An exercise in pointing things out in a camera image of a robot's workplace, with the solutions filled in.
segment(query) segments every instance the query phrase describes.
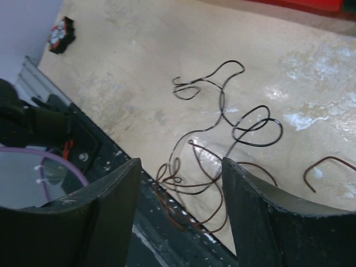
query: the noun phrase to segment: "black wire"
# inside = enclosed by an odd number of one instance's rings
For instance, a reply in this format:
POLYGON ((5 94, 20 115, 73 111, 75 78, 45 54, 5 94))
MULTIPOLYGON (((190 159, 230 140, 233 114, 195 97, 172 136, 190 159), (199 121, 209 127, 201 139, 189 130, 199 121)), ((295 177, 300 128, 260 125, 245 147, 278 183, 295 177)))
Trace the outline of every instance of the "black wire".
MULTIPOLYGON (((206 131, 209 131, 209 130, 212 130, 214 129, 222 120, 225 120, 233 129, 231 130, 231 136, 232 138, 234 139, 234 142, 233 144, 229 147, 227 153, 225 154, 225 157, 228 157, 230 155, 230 153, 232 152, 232 150, 234 149, 234 147, 240 143, 240 144, 243 144, 243 145, 248 145, 248 146, 254 146, 254 147, 267 147, 267 146, 271 146, 275 143, 277 143, 282 135, 283 135, 283 127, 282 127, 282 124, 280 123, 280 121, 274 119, 274 118, 271 118, 271 112, 270 112, 270 109, 265 106, 265 105, 260 105, 260 106, 257 106, 255 108, 253 108, 252 110, 250 110, 249 112, 247 112, 245 115, 243 115, 239 120, 237 120, 237 122, 233 123, 231 122, 226 116, 225 116, 225 104, 226 104, 226 101, 225 101, 225 88, 227 86, 227 84, 229 83, 229 81, 234 78, 235 76, 237 75, 240 75, 242 74, 243 72, 245 72, 245 67, 238 61, 236 60, 228 60, 226 62, 224 62, 223 64, 221 64, 213 73, 207 75, 207 76, 204 76, 202 78, 198 78, 196 80, 193 80, 193 81, 190 81, 190 82, 186 82, 186 83, 176 83, 176 81, 180 78, 180 77, 177 77, 177 78, 174 78, 172 80, 172 83, 174 84, 174 90, 173 90, 173 94, 175 95, 175 97, 179 98, 179 99, 182 99, 182 100, 191 100, 193 99, 194 97, 196 97, 200 92, 201 92, 201 88, 198 87, 198 86, 194 86, 194 84, 196 84, 197 82, 208 82, 212 85, 214 85, 215 87, 217 87, 219 90, 220 90, 220 94, 219 94, 219 110, 220 110, 220 115, 219 117, 217 118, 216 122, 208 127, 208 128, 205 128, 205 129, 201 129, 201 130, 193 130, 193 131, 190 131, 186 134, 184 134, 181 138, 179 138, 179 140, 177 141, 177 143, 175 144, 173 150, 172 150, 172 153, 169 157, 169 172, 170 172, 170 175, 172 175, 172 169, 171 169, 171 166, 172 166, 172 158, 173 158, 173 154, 174 152, 176 151, 178 145, 181 143, 181 141, 184 139, 184 138, 187 138, 188 136, 190 136, 191 134, 194 134, 194 133, 198 133, 198 132, 206 132, 206 131), (229 76, 225 82, 220 86, 218 85, 216 82, 214 81, 211 81, 209 80, 210 77, 212 77, 214 74, 216 74, 222 67, 224 67, 225 65, 227 64, 230 64, 230 63, 234 63, 236 65, 238 65, 241 69, 236 71, 234 74, 232 74, 231 76, 229 76), (192 96, 190 97, 182 97, 180 96, 178 93, 179 92, 182 92, 182 91, 186 91, 186 90, 194 90, 192 96), (266 109, 267 111, 267 117, 265 118, 262 118, 261 120, 259 120, 257 123, 253 124, 252 126, 250 126, 249 128, 242 128, 242 127, 239 127, 239 125, 243 122, 243 120, 245 118, 247 118, 249 115, 251 115, 253 112, 259 110, 259 109, 266 109), (245 142, 245 141, 242 141, 242 138, 248 133, 248 132, 253 132, 253 131, 258 131, 260 129, 262 129, 264 126, 267 125, 268 122, 274 122, 278 125, 278 127, 280 128, 280 132, 278 134, 278 137, 272 141, 272 142, 269 142, 269 143, 265 143, 265 144, 255 144, 255 143, 250 143, 250 142, 245 142), (242 133, 240 134, 240 136, 236 137, 235 136, 235 132, 236 131, 241 131, 242 133)), ((197 195, 197 194, 200 194, 202 192, 204 192, 205 190, 207 190, 210 186, 210 185, 207 185, 204 189, 202 189, 201 191, 199 192, 196 192, 196 193, 189 193, 190 195, 191 194, 194 194, 194 195, 197 195)), ((177 191, 175 190, 176 192, 179 192, 179 193, 182 193, 182 194, 185 194, 185 192, 183 191, 177 191)))

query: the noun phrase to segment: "scratched surface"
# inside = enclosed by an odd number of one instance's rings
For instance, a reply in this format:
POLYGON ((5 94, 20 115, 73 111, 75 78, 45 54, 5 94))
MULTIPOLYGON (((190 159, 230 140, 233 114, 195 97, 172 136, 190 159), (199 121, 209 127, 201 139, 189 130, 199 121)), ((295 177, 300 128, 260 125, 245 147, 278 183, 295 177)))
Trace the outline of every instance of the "scratched surface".
MULTIPOLYGON (((238 146, 231 157, 263 165, 292 194, 355 210, 356 176, 346 167, 327 162, 314 169, 308 179, 316 194, 302 180, 304 170, 326 155, 356 162, 355 23, 253 2, 209 2, 65 0, 60 17, 74 19, 77 39, 63 55, 46 51, 39 68, 155 177, 181 135, 218 117, 215 89, 204 87, 195 99, 182 101, 172 95, 171 79, 192 80, 226 60, 239 60, 246 72, 226 89, 227 116, 237 121, 265 104, 285 134, 272 147, 238 146)), ((232 71, 223 70, 216 80, 232 71)), ((223 154, 230 133, 222 124, 192 138, 223 154)), ((275 134, 271 127, 245 140, 272 140, 275 134)), ((186 183, 206 181, 191 148, 182 146, 177 156, 186 183)), ((215 159, 202 161, 211 172, 219 169, 215 159)), ((219 197, 211 188, 182 200, 205 220, 219 197)), ((218 227, 224 213, 206 227, 218 227)), ((215 236, 235 252, 229 225, 215 236)))

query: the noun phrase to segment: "brown wire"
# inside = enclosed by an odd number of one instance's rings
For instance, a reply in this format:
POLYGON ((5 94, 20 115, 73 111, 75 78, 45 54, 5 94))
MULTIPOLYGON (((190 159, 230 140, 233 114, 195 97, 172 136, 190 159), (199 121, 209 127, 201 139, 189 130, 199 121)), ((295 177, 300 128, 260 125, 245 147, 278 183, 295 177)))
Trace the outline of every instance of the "brown wire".
POLYGON ((334 156, 327 156, 322 158, 321 160, 319 160, 318 162, 314 163, 313 165, 311 165, 309 168, 307 168, 303 174, 303 180, 305 182, 305 184, 311 189, 312 192, 316 193, 317 191, 311 186, 311 184, 306 180, 306 175, 308 174, 308 172, 317 167, 319 164, 323 163, 325 160, 336 160, 339 161, 340 163, 348 166, 349 168, 353 169, 354 171, 356 171, 356 167, 351 165, 350 163, 347 163, 346 161, 338 158, 338 157, 334 157, 334 156))
MULTIPOLYGON (((221 172, 219 174, 216 175, 216 177, 212 177, 211 175, 209 175, 206 170, 204 169, 204 167, 202 166, 198 153, 197 153, 197 149, 202 149, 202 151, 206 151, 209 154, 215 156, 220 162, 222 162, 222 158, 219 157, 216 153, 210 151, 209 149, 197 145, 193 142, 193 140, 189 140, 188 144, 192 146, 192 150, 196 159, 196 162, 199 165, 199 168, 201 169, 201 171, 205 174, 205 176, 210 180, 209 182, 205 182, 205 183, 201 183, 201 184, 193 184, 193 185, 181 185, 180 183, 182 182, 182 178, 178 176, 178 172, 180 170, 181 167, 181 160, 177 157, 174 159, 173 161, 173 174, 169 175, 165 178, 163 178, 165 176, 165 174, 167 173, 168 170, 168 164, 163 164, 156 175, 156 180, 154 183, 154 190, 155 193, 157 195, 157 198, 160 202, 160 204, 162 205, 162 207, 164 208, 164 210, 167 213, 167 216, 170 220, 170 222, 172 223, 172 225, 177 228, 180 231, 185 231, 186 230, 186 226, 184 224, 182 224, 181 222, 178 221, 178 219, 176 219, 176 217, 174 215, 176 215, 177 217, 179 217, 179 219, 181 219, 182 221, 190 224, 191 226, 193 226, 194 228, 198 229, 198 231, 203 232, 203 233, 207 233, 207 234, 213 234, 215 232, 220 231, 227 223, 228 221, 228 214, 225 213, 225 218, 224 218, 224 222, 221 224, 221 226, 219 226, 217 229, 211 230, 211 231, 207 231, 205 229, 202 228, 203 224, 208 223, 221 209, 221 207, 224 204, 224 193, 223 190, 220 188, 220 186, 217 184, 217 181, 219 181, 221 179, 221 172), (179 194, 185 194, 185 195, 198 195, 203 193, 205 190, 207 190, 211 185, 216 186, 217 190, 219 191, 220 194, 220 202, 219 205, 217 206, 217 208, 214 210, 214 212, 205 220, 203 221, 192 221, 189 217, 185 216, 183 213, 181 212, 176 212, 176 210, 174 209, 174 207, 172 207, 172 205, 169 204, 169 195, 167 190, 171 190, 173 192, 176 192, 178 195, 179 194), (196 187, 205 187, 204 189, 198 191, 198 192, 185 192, 185 191, 181 191, 178 190, 177 188, 196 188, 196 187), (164 190, 164 195, 162 196, 162 193, 160 193, 160 190, 164 190)), ((252 163, 252 162, 246 162, 246 161, 239 161, 237 162, 238 164, 244 164, 244 165, 251 165, 251 166, 255 166, 259 169, 261 169, 262 171, 264 171, 273 181, 274 185, 278 187, 277 182, 275 180, 275 178, 267 171, 265 170, 263 167, 261 167, 258 164, 252 163)), ((185 211, 187 214, 189 213, 187 208, 185 207, 184 203, 182 204, 183 207, 183 211, 185 211)))

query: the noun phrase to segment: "table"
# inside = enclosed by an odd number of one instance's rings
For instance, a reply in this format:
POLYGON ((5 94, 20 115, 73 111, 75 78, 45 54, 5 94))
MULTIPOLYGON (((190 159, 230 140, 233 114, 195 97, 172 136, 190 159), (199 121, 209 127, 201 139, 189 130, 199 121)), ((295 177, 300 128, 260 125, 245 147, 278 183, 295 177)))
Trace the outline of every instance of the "table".
MULTIPOLYGON (((267 105, 284 134, 270 147, 237 145, 230 157, 259 163, 294 195, 355 210, 351 169, 328 161, 312 170, 308 180, 316 193, 303 182, 304 170, 324 156, 355 162, 354 21, 238 0, 65 0, 58 20, 62 16, 75 21, 77 39, 62 55, 45 51, 39 69, 131 157, 140 157, 152 177, 180 136, 219 116, 216 89, 204 85, 194 99, 182 101, 172 94, 171 80, 194 80, 234 59, 246 71, 226 88, 226 115, 237 121, 267 105)), ((227 66, 216 80, 233 71, 227 66)), ((263 116, 256 112, 244 123, 263 116)), ((271 140, 275 133, 271 127, 244 140, 271 140)), ((222 123, 190 138, 223 155, 230 134, 222 123)), ((175 155, 182 159, 184 182, 206 181, 187 143, 175 155)), ((218 171, 216 159, 202 154, 201 161, 218 171)), ((258 169, 247 169, 270 181, 258 169)), ((180 201, 203 221, 219 197, 211 187, 180 201)), ((217 228, 224 215, 222 209, 205 226, 217 228)), ((215 237, 235 252, 228 224, 215 237)))

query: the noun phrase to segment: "bolt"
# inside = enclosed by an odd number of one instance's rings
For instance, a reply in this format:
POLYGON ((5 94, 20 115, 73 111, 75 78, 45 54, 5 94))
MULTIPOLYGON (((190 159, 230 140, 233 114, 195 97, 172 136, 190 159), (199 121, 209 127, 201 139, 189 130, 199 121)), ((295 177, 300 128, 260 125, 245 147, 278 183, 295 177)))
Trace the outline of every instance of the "bolt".
POLYGON ((88 153, 82 153, 78 156, 78 159, 81 161, 87 161, 89 158, 88 153))

